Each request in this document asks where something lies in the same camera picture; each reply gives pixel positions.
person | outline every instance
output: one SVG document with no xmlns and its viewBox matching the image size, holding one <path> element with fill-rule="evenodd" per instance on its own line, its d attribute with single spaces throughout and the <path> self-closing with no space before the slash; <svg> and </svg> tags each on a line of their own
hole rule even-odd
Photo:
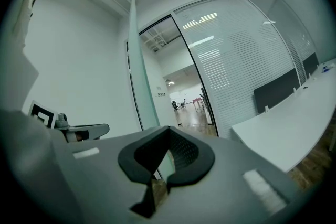
<svg viewBox="0 0 336 224">
<path fill-rule="evenodd" d="M 33 0 L 12 0 L 0 28 L 0 109 L 21 110 L 38 72 L 23 54 Z"/>
</svg>

white desk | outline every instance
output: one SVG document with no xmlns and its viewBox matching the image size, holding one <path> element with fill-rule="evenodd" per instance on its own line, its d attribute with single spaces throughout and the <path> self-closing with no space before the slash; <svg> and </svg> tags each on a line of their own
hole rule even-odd
<svg viewBox="0 0 336 224">
<path fill-rule="evenodd" d="M 336 67 L 321 73 L 322 66 L 296 93 L 267 113 L 232 126 L 243 143 L 284 172 L 307 156 L 333 116 Z"/>
</svg>

